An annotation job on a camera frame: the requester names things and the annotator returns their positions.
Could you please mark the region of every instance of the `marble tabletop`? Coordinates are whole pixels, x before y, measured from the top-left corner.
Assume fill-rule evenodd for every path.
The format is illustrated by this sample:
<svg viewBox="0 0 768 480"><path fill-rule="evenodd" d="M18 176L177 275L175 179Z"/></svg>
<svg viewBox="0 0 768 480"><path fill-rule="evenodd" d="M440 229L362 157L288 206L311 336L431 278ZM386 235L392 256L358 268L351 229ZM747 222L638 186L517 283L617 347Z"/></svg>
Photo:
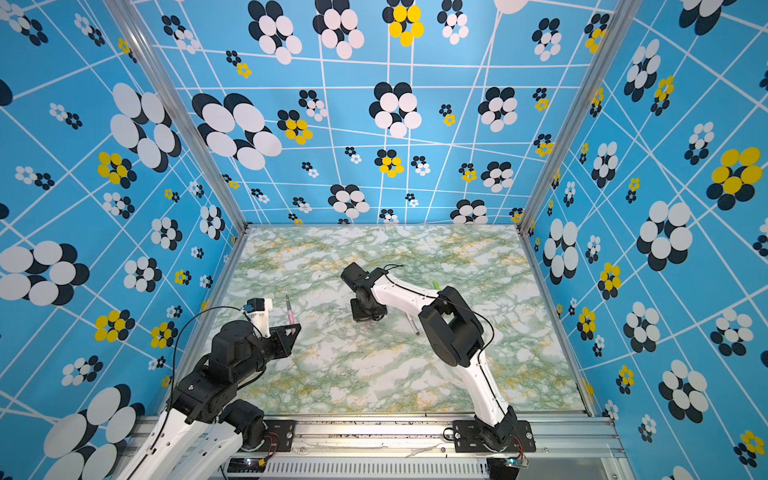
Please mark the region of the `marble tabletop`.
<svg viewBox="0 0 768 480"><path fill-rule="evenodd" d="M473 410L463 382L403 312L352 319L353 294L339 276L351 262L402 264L392 272L399 279L455 287L493 322L488 362L516 409L584 409L513 226L252 228L222 304L272 298L270 325L283 325L289 295L302 331L291 357L270 362L240 398L270 415ZM222 310L209 337L236 315Z"/></svg>

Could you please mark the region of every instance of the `black and white flower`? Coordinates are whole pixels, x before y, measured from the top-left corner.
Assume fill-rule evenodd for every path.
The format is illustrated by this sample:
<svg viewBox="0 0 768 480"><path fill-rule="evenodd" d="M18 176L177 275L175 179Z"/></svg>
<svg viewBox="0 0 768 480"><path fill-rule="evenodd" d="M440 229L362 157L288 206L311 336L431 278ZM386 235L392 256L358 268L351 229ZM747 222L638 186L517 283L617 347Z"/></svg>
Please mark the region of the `black and white flower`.
<svg viewBox="0 0 768 480"><path fill-rule="evenodd" d="M346 214L346 216L353 220L371 209L371 206L366 202L366 195L360 191L357 185L352 184L346 187L341 185L331 186L331 196L328 197L328 204L335 211L340 214Z"/></svg>
<svg viewBox="0 0 768 480"><path fill-rule="evenodd" d="M632 67L627 73L627 84L624 86L624 94L631 95L632 101L640 101L643 93L654 86L658 75L659 65L661 65L661 56L657 55L659 51L659 41L654 38L648 46L637 47L632 57Z"/></svg>
<svg viewBox="0 0 768 480"><path fill-rule="evenodd" d="M718 20L723 6L732 5L736 0L684 0L680 12L680 27L688 28L694 23L696 35L709 33Z"/></svg>
<svg viewBox="0 0 768 480"><path fill-rule="evenodd" d="M598 148L598 155L592 163L592 180L600 188L605 187L606 182L613 180L616 176L616 168L619 165L616 150L618 150L618 144L614 141L601 144Z"/></svg>
<svg viewBox="0 0 768 480"><path fill-rule="evenodd" d="M755 338L750 329L752 317L745 313L737 315L733 309L727 309L723 311L723 316L715 321L715 326L717 330L710 333L710 338L722 356L730 356L732 353L738 356L746 355L744 343Z"/></svg>
<svg viewBox="0 0 768 480"><path fill-rule="evenodd" d="M73 363L65 365L61 370L64 375L61 384L63 386L78 386L83 382L93 382L103 368L104 363L99 362L98 356L93 355L88 360L81 357Z"/></svg>
<svg viewBox="0 0 768 480"><path fill-rule="evenodd" d="M306 108L306 114L315 121L323 121L328 116L326 104L317 98L317 92L314 90L302 90L299 92L299 97L299 106Z"/></svg>
<svg viewBox="0 0 768 480"><path fill-rule="evenodd" d="M641 302L632 305L632 311L627 314L627 322L624 324L624 335L631 339L632 350L637 353L643 351L656 351L656 343L661 338L659 313L653 308L645 308Z"/></svg>
<svg viewBox="0 0 768 480"><path fill-rule="evenodd" d="M127 447L144 406L131 404L131 389L120 384L101 390L88 408L57 421L43 442L46 457L58 460L45 478L107 478ZM96 447L94 434L103 429L107 441Z"/></svg>
<svg viewBox="0 0 768 480"><path fill-rule="evenodd" d="M40 22L30 19L25 15L24 10L15 3L0 0L0 21L7 22L11 30L29 37L29 41L37 47L41 43L48 43L48 36L43 33Z"/></svg>
<svg viewBox="0 0 768 480"><path fill-rule="evenodd" d="M283 14L283 7L275 1L265 5L253 0L248 4L248 13L253 19L248 32L259 42L261 51L275 55L277 61L288 65L292 55L301 53L301 40L293 34L293 23Z"/></svg>
<svg viewBox="0 0 768 480"><path fill-rule="evenodd" d="M181 305L171 305L165 310L165 316L168 318L180 318L182 313L184 313L184 309L181 308Z"/></svg>
<svg viewBox="0 0 768 480"><path fill-rule="evenodd" d="M203 198L205 195L205 190L203 189L203 185L199 184L195 180L192 180L190 182L190 186L188 188L191 194L197 196L197 198Z"/></svg>
<svg viewBox="0 0 768 480"><path fill-rule="evenodd" d="M389 129L395 138L403 138L408 129L418 128L422 116L416 111L418 101L411 86L401 81L394 88L385 81L373 88L376 101L368 107L368 113L379 128Z"/></svg>
<svg viewBox="0 0 768 480"><path fill-rule="evenodd" d="M446 37L451 45L456 45L461 38L469 35L468 17L462 12L463 6L462 0L442 0L442 10L437 14L437 22L443 25L442 36Z"/></svg>
<svg viewBox="0 0 768 480"><path fill-rule="evenodd" d="M151 92L139 95L133 88L118 83L112 89L120 114L112 117L110 129L114 139L138 154L141 163L162 173L168 168L168 157L181 154L181 140L170 129L171 122L160 98ZM153 140L144 131L154 124Z"/></svg>
<svg viewBox="0 0 768 480"><path fill-rule="evenodd" d="M563 225L562 220L555 218L549 227L549 238L544 243L542 259L544 265L549 267L549 278L555 285L563 280L563 276L573 278L576 274L576 267L578 266L577 235L578 227L573 222Z"/></svg>
<svg viewBox="0 0 768 480"><path fill-rule="evenodd" d="M490 125L492 132L499 132L505 125L512 125L518 120L515 112L517 106L514 88L500 90L498 87L490 87L485 91L485 101L478 105L480 121Z"/></svg>
<svg viewBox="0 0 768 480"><path fill-rule="evenodd" d="M349 7L349 0L316 0L317 15L312 26L326 48L335 48L343 60L352 57L353 48L361 48L365 35L357 28L357 14Z"/></svg>
<svg viewBox="0 0 768 480"><path fill-rule="evenodd" d="M451 219L453 223L476 223L478 225L485 225L488 223L488 208L485 206L483 200L459 200L456 202L456 210L451 212Z"/></svg>
<svg viewBox="0 0 768 480"><path fill-rule="evenodd" d="M707 147L715 138L715 133L712 131L714 126L713 122L708 121L706 124L698 124L694 127L694 134L688 138L688 151L684 155L691 165L698 164L699 160L709 156L710 151Z"/></svg>
<svg viewBox="0 0 768 480"><path fill-rule="evenodd" d="M104 203L101 204L105 212L128 219L136 211L136 207L131 204L130 197L123 197L118 192L104 192Z"/></svg>
<svg viewBox="0 0 768 480"><path fill-rule="evenodd" d="M668 408L678 420L687 416L691 422L701 423L703 414L710 408L710 403L703 392L707 389L707 379L699 372L688 370L685 363L674 360L670 370L662 375L659 393L669 400Z"/></svg>
<svg viewBox="0 0 768 480"><path fill-rule="evenodd" d="M206 233L213 240L221 238L221 232L227 227L221 216L221 209L211 205L200 208L200 231Z"/></svg>
<svg viewBox="0 0 768 480"><path fill-rule="evenodd" d="M485 187L491 189L491 192L497 194L502 191L502 188L509 188L512 186L512 175L515 172L512 171L512 164L509 162L491 162L488 164L488 169L484 171L480 178L482 184Z"/></svg>
<svg viewBox="0 0 768 480"><path fill-rule="evenodd" d="M176 220L168 217L156 218L152 220L152 234L150 239L155 245L160 245L165 250L176 250L176 246L181 242L181 230Z"/></svg>
<svg viewBox="0 0 768 480"><path fill-rule="evenodd" d="M618 421L619 407L618 405L614 404L613 400L608 400L608 403L605 404L605 407L603 410L603 417L608 417L614 422Z"/></svg>
<svg viewBox="0 0 768 480"><path fill-rule="evenodd" d="M650 206L648 220L643 223L637 238L637 249L648 255L650 268L662 271L667 261L682 263L688 258L688 249L694 241L694 235L686 225L688 220L690 208L684 203L667 207L659 200Z"/></svg>
<svg viewBox="0 0 768 480"><path fill-rule="evenodd" d="M186 50L194 55L196 51L203 49L200 41L194 37L194 33L189 28L184 27L176 15L170 17L163 15L161 19L164 24L163 31L174 38L176 46L180 50Z"/></svg>
<svg viewBox="0 0 768 480"><path fill-rule="evenodd" d="M538 29L533 32L531 39L536 42L533 52L538 55L541 61L547 61L552 55L560 53L560 41L563 39L563 35L558 31L558 27L560 27L559 18L552 20L542 18L538 23Z"/></svg>
<svg viewBox="0 0 768 480"><path fill-rule="evenodd" d="M14 245L0 252L0 298L29 300L37 306L61 306L72 300L74 288L88 280L90 270L76 263L69 243L45 240L28 249Z"/></svg>
<svg viewBox="0 0 768 480"><path fill-rule="evenodd" d="M157 268L154 258L138 257L135 261L125 262L125 288L135 288L137 292L152 292L163 278L163 272Z"/></svg>
<svg viewBox="0 0 768 480"><path fill-rule="evenodd" d="M587 251L584 253L584 256L589 260L589 263L598 261L598 258L600 258L600 248L600 237L590 235L589 242L587 243Z"/></svg>
<svg viewBox="0 0 768 480"><path fill-rule="evenodd" d="M248 170L261 170L265 156L276 157L283 151L280 139L266 127L261 111L241 94L227 95L223 105L208 94L196 94L192 108L205 121L197 130L206 145L215 154L233 157ZM246 140L228 135L236 125L243 129Z"/></svg>
<svg viewBox="0 0 768 480"><path fill-rule="evenodd" d="M574 195L576 195L576 182L567 182L565 184L565 196L563 197L563 203L566 207L570 207L576 201Z"/></svg>

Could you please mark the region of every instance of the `black bracket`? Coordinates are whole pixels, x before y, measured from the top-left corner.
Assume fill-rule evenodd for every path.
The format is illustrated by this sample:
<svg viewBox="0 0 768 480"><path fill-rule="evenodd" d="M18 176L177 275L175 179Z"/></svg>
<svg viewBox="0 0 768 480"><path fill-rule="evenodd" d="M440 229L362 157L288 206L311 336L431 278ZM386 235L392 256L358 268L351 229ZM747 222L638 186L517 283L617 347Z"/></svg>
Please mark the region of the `black bracket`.
<svg viewBox="0 0 768 480"><path fill-rule="evenodd" d="M481 427L475 420L455 420L453 422L454 448L456 453L488 453L494 452L483 442L480 436ZM525 420L518 420L512 435L517 437L523 447L523 453L535 452L536 441L531 431L531 424ZM499 452L517 455L520 453L520 445L512 439L505 448Z"/></svg>

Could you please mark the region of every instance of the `patterned wallpaper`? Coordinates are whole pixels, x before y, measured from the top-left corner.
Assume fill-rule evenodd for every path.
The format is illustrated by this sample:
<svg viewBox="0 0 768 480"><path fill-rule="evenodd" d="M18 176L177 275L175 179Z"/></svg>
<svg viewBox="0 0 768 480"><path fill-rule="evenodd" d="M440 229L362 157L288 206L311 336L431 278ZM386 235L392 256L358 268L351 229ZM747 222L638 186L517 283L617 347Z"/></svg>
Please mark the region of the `patterned wallpaper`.
<svg viewBox="0 0 768 480"><path fill-rule="evenodd" d="M616 4L134 2L253 223L509 224Z"/></svg>
<svg viewBox="0 0 768 480"><path fill-rule="evenodd" d="M0 478L103 478L231 222L101 2L0 21Z"/></svg>
<svg viewBox="0 0 768 480"><path fill-rule="evenodd" d="M768 4L645 0L529 235L638 478L766 478Z"/></svg>

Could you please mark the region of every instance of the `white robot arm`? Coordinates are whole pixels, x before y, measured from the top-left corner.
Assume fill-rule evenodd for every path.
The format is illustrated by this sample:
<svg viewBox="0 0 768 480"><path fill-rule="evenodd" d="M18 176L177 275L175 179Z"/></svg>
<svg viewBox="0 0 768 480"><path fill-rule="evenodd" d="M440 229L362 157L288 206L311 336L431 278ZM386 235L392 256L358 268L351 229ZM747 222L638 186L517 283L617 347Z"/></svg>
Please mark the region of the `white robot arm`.
<svg viewBox="0 0 768 480"><path fill-rule="evenodd" d="M421 288L383 268L366 272L357 263L348 265L341 277L355 292L350 303L356 322L381 320L387 306L419 317L432 349L464 381L484 443L491 450L503 450L513 438L517 416L488 367L482 325L458 291L450 286L440 291ZM443 315L452 319L446 321Z"/></svg>
<svg viewBox="0 0 768 480"><path fill-rule="evenodd" d="M221 328L210 354L174 387L169 408L116 480L207 480L240 448L260 445L264 412L235 399L238 386L255 372L261 375L269 361L290 356L301 330L298 323L270 328L271 308L270 299L251 299L249 321L234 320ZM200 447L177 465L209 428Z"/></svg>

